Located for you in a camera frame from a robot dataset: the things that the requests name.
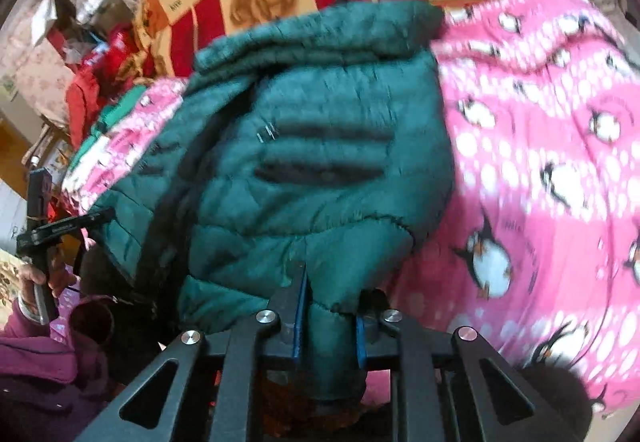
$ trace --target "triangular cutout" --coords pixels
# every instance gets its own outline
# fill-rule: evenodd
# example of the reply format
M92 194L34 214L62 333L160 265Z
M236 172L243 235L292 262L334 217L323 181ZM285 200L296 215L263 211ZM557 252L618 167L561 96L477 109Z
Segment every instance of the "triangular cutout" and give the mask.
M533 407L489 359L479 361L498 422L503 426L533 416Z
M122 406L120 418L147 429L156 428L177 371L177 362L165 362L142 389Z

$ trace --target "jacket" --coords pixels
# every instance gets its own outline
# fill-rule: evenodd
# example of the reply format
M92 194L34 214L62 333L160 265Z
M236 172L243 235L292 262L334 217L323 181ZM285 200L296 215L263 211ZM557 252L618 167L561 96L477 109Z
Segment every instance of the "jacket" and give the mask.
M15 300L0 332L0 420L26 438L21 442L71 442L108 399L98 345L76 332L66 344L49 335L49 326L25 318Z
M308 393L361 393L360 292L436 229L452 191L428 50L442 16L354 2L214 40L174 118L95 203L116 218L94 238L136 292L204 332L264 308L304 265Z

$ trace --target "human hand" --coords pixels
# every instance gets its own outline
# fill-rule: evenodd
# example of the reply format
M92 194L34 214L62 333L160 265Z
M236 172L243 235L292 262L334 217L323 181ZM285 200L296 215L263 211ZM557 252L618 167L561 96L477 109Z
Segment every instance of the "human hand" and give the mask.
M53 297L58 298L66 287L75 285L78 278L66 271L65 260L58 248L50 249L47 253L47 259L49 260L49 288ZM47 281L46 276L33 265L25 264L18 271L18 280L22 302L31 311L37 312L38 307L33 293L33 285L44 284Z

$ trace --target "purple jacket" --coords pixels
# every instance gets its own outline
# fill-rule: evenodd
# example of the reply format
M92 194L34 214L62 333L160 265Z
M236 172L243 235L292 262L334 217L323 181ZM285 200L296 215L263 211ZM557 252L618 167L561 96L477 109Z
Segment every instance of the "purple jacket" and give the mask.
M16 422L25 442L71 442L108 398L100 347L77 332L66 344L49 335L48 326L22 315L17 300L0 332L0 414L11 415L2 421Z

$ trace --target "person's arm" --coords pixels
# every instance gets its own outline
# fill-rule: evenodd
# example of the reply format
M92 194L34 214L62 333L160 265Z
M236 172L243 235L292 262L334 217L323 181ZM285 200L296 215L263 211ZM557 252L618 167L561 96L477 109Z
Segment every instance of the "person's arm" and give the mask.
M60 252L55 252L50 259L49 287L54 297L59 297L62 291L76 283L77 278L66 271L65 262ZM0 337L49 337L49 325L41 325L33 294L34 284L46 281L44 274L33 265L23 265L18 273L20 294L14 300L12 314L9 316L4 330L0 330Z

